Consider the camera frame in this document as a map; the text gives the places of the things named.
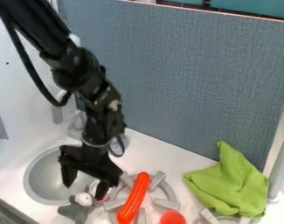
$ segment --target green cloth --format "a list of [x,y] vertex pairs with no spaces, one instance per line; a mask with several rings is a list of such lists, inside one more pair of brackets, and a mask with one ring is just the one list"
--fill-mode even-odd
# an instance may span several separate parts
[[267,203],[268,180],[239,151],[217,143],[220,162],[184,174],[184,183],[209,208],[223,215],[262,216]]

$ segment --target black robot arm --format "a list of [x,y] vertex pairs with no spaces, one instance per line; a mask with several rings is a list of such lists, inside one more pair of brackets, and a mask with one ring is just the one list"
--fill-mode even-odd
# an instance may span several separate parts
[[[62,178],[70,186],[81,171],[100,179],[96,199],[101,200],[109,187],[117,186],[121,169],[108,157],[113,137],[124,132],[121,95],[106,79],[106,69],[86,48],[74,40],[64,22],[46,0],[0,0],[3,20],[21,60],[43,96],[54,106],[66,105],[71,94],[86,106],[87,124],[82,146],[60,147]],[[57,101],[40,80],[22,43],[19,31],[40,52],[50,66],[55,83],[66,91]]]

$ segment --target sink basin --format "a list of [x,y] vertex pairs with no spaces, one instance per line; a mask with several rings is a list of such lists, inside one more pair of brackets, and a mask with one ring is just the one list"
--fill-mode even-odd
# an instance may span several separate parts
[[79,171],[70,188],[66,188],[62,183],[58,157],[59,147],[50,149],[36,157],[25,172],[24,189],[39,203],[53,206],[68,204],[70,195],[83,192],[86,185],[94,182],[94,178]]

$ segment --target blue fabric wall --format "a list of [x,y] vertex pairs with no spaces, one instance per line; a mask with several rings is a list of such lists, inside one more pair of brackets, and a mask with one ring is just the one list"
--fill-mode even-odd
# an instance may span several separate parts
[[213,159],[222,139],[263,169],[284,109],[284,22],[116,0],[59,8],[121,90],[130,128]]

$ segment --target gray toy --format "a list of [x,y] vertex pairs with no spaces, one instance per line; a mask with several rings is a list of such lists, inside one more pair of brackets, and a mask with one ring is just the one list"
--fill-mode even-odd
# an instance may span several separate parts
[[69,197],[70,205],[60,206],[58,213],[73,220],[76,224],[85,224],[88,215],[96,206],[96,199],[89,192],[88,185],[84,192]]

